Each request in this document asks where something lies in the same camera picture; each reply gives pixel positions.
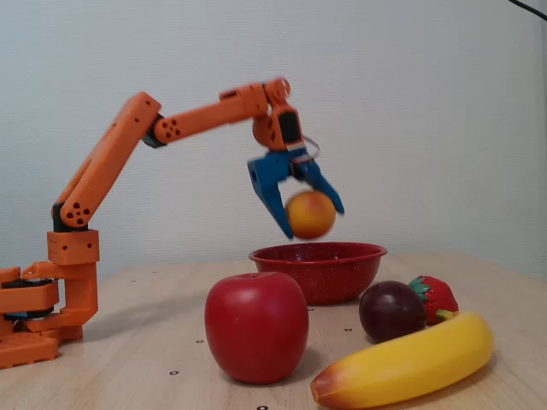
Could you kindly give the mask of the blue gripper black motor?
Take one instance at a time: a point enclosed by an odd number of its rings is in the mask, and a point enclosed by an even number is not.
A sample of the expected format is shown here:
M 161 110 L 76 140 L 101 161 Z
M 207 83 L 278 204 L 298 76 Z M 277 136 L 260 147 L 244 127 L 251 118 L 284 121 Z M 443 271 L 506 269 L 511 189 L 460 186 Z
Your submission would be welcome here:
M 281 200 L 278 183 L 289 177 L 303 181 L 314 190 L 325 194 L 339 214 L 344 213 L 340 196 L 325 179 L 315 161 L 297 162 L 308 159 L 306 148 L 294 150 L 269 150 L 263 157 L 247 162 L 250 180 L 255 193 L 271 214 L 281 231 L 289 239 L 294 238 L 293 230 Z

